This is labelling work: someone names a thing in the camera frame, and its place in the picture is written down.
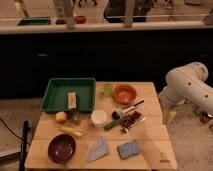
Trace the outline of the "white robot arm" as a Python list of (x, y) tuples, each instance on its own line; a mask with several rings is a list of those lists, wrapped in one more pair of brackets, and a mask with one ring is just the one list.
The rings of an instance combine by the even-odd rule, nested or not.
[(169, 123), (174, 108), (183, 104), (185, 100), (213, 115), (213, 87), (205, 83), (208, 75), (207, 67), (200, 62), (176, 67), (166, 74), (167, 85), (159, 93), (165, 125)]

